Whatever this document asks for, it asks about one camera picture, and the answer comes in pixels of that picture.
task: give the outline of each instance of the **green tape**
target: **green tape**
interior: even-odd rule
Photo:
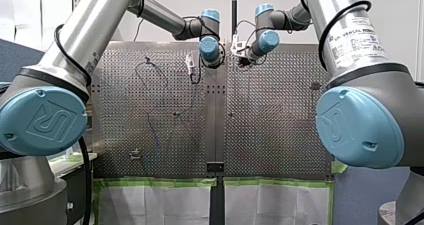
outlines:
[[[328,188],[332,182],[315,180],[298,180],[282,178],[224,178],[226,186],[247,186],[247,185],[279,185],[307,188]]]
[[[327,182],[330,184],[329,198],[328,198],[328,224],[333,225],[334,219],[334,181]]]
[[[331,163],[331,173],[344,173],[347,167],[346,164],[336,160]]]
[[[193,188],[216,186],[216,179],[158,179],[158,178],[121,178],[98,179],[96,186],[106,187],[163,187]]]

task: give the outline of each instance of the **perforated metal panel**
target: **perforated metal panel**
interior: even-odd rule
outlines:
[[[226,176],[330,174],[332,158],[315,129],[315,107],[326,82],[316,46],[281,46],[248,71],[229,56],[218,72],[203,71],[209,82],[192,86],[184,61],[197,47],[109,45],[92,89],[97,177],[204,177],[212,158],[224,160]],[[212,119],[206,121],[206,114]],[[141,158],[130,159],[137,149]]]
[[[185,65],[197,47],[109,45],[92,89],[96,177],[206,175],[203,81],[191,85]],[[131,159],[136,150],[140,159]]]
[[[315,45],[284,45],[263,65],[228,66],[225,174],[325,178],[331,156],[315,128],[327,80]]]

